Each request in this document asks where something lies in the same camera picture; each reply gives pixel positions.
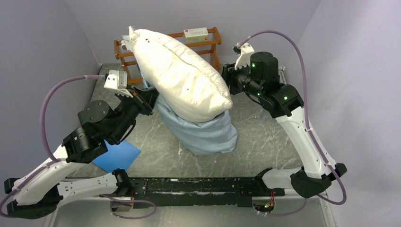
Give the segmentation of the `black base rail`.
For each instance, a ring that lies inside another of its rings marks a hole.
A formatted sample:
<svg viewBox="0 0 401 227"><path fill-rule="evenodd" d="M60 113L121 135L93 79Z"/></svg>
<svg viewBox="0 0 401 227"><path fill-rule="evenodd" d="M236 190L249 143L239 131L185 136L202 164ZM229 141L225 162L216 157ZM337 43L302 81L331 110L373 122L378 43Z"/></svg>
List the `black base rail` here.
<svg viewBox="0 0 401 227"><path fill-rule="evenodd" d="M223 178L131 178L126 197L146 200L157 207L236 205L251 208L257 197L285 195L284 189L269 189L256 177Z"/></svg>

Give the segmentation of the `white box with red label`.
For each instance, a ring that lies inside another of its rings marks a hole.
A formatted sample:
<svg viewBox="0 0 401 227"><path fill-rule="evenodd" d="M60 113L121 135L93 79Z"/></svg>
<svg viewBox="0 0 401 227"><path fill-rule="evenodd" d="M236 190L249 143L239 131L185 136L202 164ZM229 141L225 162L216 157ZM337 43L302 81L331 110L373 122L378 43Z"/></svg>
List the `white box with red label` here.
<svg viewBox="0 0 401 227"><path fill-rule="evenodd" d="M203 42L209 39L209 32L206 27L185 29L183 34L186 43Z"/></svg>

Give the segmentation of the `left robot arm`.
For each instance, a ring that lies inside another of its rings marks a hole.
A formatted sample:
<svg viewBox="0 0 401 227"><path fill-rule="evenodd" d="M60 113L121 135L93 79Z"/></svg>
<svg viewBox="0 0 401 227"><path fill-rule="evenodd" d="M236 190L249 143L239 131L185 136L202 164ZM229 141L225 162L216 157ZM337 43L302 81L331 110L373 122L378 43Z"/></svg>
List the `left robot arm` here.
<svg viewBox="0 0 401 227"><path fill-rule="evenodd" d="M123 197L133 191L125 170L117 168L97 178L66 182L65 177L118 145L132 132L139 114L152 115L158 91L129 86L111 108L104 100L90 102L78 113L80 126L64 138L54 153L28 176L4 183L7 218L38 219L72 201L90 196Z"/></svg>

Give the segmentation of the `wooden shelf rack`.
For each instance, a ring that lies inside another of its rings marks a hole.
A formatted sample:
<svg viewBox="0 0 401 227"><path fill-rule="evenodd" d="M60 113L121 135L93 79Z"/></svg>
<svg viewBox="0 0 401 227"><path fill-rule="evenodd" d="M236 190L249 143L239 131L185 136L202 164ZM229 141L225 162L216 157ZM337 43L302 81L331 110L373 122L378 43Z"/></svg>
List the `wooden shelf rack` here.
<svg viewBox="0 0 401 227"><path fill-rule="evenodd" d="M221 44L221 35L216 27L208 28L207 31L209 33L208 38L204 38L202 41L198 42L185 41L184 32L172 33L169 34L169 36L182 42L200 56L209 54L210 65L216 70L220 70L221 64L217 54L217 45ZM137 61L134 59L134 53L127 50L122 40L114 40L113 50L115 58L121 62L122 69L128 74L129 84L140 83L142 80L134 78L129 71L130 66L137 65Z"/></svg>

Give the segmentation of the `aluminium table edge rail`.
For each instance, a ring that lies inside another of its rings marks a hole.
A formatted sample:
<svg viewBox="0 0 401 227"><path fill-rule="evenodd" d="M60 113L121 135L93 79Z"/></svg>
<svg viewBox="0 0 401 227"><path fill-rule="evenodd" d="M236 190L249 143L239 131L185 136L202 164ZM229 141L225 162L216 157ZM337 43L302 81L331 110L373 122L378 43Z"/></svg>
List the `aluminium table edge rail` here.
<svg viewBox="0 0 401 227"><path fill-rule="evenodd" d="M286 84L285 67L278 67L280 82Z"/></svg>

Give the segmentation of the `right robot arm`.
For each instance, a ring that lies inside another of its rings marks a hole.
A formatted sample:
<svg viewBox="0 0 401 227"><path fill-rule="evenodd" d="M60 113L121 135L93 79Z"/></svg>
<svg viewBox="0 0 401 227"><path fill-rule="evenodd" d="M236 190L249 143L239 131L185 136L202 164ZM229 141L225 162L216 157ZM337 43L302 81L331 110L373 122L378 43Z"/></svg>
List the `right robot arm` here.
<svg viewBox="0 0 401 227"><path fill-rule="evenodd" d="M261 172L255 190L261 196L273 189L293 189L303 198L322 196L332 181L347 168L324 149L306 118L305 103L297 89L280 81L278 59L269 52L251 54L244 66L225 64L221 73L231 94L245 93L266 110L284 129L302 166L294 169L268 168Z"/></svg>

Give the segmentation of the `light blue pillowcase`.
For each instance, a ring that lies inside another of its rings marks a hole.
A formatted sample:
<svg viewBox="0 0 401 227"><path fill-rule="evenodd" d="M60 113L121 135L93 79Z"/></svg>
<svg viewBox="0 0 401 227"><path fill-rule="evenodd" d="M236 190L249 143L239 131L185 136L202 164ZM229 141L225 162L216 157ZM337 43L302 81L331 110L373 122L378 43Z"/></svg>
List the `light blue pillowcase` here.
<svg viewBox="0 0 401 227"><path fill-rule="evenodd" d="M196 155L234 150L237 130L229 109L233 102L219 74L146 75L159 94L156 108L168 129Z"/></svg>

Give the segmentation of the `white pillow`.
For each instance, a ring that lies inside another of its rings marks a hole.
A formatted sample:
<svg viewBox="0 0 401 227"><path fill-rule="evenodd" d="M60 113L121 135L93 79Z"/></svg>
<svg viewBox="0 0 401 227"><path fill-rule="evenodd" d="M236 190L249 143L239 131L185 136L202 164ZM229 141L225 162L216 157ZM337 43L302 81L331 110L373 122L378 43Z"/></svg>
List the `white pillow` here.
<svg viewBox="0 0 401 227"><path fill-rule="evenodd" d="M181 118L207 122L232 108L228 87L219 72L180 41L132 26L123 40L143 78Z"/></svg>

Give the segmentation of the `blue flat board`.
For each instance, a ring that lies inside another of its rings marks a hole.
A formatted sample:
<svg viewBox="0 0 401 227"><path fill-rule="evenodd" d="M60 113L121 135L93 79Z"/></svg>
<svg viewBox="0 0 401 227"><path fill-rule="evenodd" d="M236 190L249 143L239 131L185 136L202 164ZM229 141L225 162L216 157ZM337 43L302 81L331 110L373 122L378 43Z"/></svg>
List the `blue flat board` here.
<svg viewBox="0 0 401 227"><path fill-rule="evenodd" d="M94 159L92 163L107 173L111 173L115 169L128 170L141 153L139 148L127 141L123 141L119 145L110 145L108 142L105 144L108 151Z"/></svg>

